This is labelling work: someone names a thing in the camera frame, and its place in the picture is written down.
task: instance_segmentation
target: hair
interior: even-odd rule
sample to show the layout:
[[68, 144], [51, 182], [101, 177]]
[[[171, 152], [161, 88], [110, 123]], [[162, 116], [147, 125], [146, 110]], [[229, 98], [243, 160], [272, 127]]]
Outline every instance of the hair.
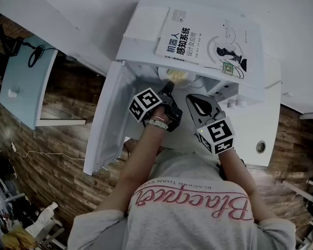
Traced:
[[9, 232], [6, 225], [1, 225], [0, 229], [1, 229], [3, 234], [7, 234]]

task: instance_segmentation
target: white cabinet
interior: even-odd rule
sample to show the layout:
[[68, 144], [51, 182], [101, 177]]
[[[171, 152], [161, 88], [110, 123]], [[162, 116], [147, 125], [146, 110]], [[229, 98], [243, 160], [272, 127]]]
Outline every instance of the white cabinet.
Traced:
[[[178, 7], [185, 10], [193, 8], [207, 12], [211, 10], [209, 7], [167, 0], [141, 0], [137, 8], [155, 6]], [[222, 14], [234, 18], [235, 21], [241, 18], [224, 11]], [[255, 25], [253, 23], [254, 28], [251, 32], [257, 41], [254, 49], [256, 60], [251, 76], [246, 79], [235, 78], [220, 70], [156, 55], [155, 49], [159, 39], [151, 41], [124, 37], [117, 54], [118, 61], [111, 64], [97, 105], [88, 140], [84, 172], [91, 175], [93, 171], [106, 166], [118, 157], [126, 136], [133, 139], [140, 138], [143, 125], [137, 123], [129, 114], [128, 106], [132, 97], [144, 89], [151, 87], [158, 92], [164, 87], [164, 83], [158, 76], [158, 68], [176, 69], [196, 75], [191, 85], [183, 89], [174, 89], [172, 93], [178, 107], [183, 111], [183, 116], [180, 126], [166, 134], [162, 145], [187, 153], [197, 151], [207, 154], [204, 146], [194, 136], [195, 124], [186, 103], [186, 96], [202, 94], [214, 96], [217, 101], [235, 103], [239, 100], [248, 106], [263, 101], [263, 50], [260, 31]]]

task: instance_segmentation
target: wooden floor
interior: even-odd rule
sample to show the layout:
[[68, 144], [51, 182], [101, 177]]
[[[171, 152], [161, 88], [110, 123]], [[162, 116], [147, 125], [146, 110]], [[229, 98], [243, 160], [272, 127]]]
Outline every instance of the wooden floor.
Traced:
[[[51, 72], [44, 98], [42, 116], [86, 118], [84, 126], [38, 127], [32, 131], [0, 104], [0, 148], [14, 164], [21, 191], [38, 206], [59, 203], [57, 218], [66, 229], [67, 240], [75, 216], [92, 211], [116, 185], [127, 153], [92, 177], [84, 174], [83, 160], [60, 155], [30, 153], [20, 157], [17, 151], [65, 153], [84, 158], [91, 122], [104, 83], [83, 67], [58, 60]], [[301, 196], [283, 187], [283, 179], [307, 190], [306, 180], [313, 176], [313, 121], [298, 119], [298, 114], [281, 107], [276, 142], [268, 170], [249, 169], [268, 206], [280, 217], [294, 222], [297, 235], [307, 235], [311, 215]]]

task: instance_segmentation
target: yellow object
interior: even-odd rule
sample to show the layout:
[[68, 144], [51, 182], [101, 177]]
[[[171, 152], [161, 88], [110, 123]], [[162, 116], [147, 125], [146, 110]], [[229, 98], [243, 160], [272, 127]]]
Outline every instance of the yellow object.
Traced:
[[2, 242], [6, 248], [11, 250], [31, 249], [38, 246], [32, 237], [22, 226], [17, 226], [2, 236]]
[[169, 79], [174, 83], [181, 82], [185, 78], [187, 78], [186, 72], [175, 70], [175, 69], [169, 69], [167, 71], [167, 75], [169, 76]]

